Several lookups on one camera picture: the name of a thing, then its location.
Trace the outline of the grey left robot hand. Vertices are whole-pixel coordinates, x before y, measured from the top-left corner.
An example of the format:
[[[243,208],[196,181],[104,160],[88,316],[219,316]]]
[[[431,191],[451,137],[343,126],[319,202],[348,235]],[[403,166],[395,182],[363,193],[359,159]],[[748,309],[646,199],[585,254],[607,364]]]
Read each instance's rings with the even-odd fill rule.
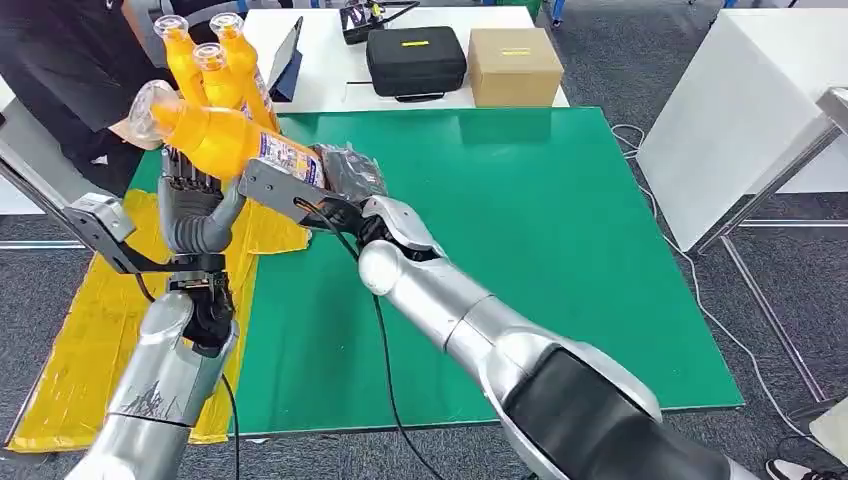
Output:
[[[233,225],[246,203],[237,186],[196,169],[172,146],[162,152],[157,184],[160,231],[175,254],[217,254],[232,242]]]

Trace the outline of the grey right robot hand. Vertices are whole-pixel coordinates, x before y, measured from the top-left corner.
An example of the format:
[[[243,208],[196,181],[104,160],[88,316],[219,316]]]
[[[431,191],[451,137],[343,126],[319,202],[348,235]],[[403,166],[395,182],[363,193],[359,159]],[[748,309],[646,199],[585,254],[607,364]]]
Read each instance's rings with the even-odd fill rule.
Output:
[[[378,163],[346,145],[313,144],[319,155],[325,177],[325,188],[351,203],[367,198],[387,196],[388,189]]]

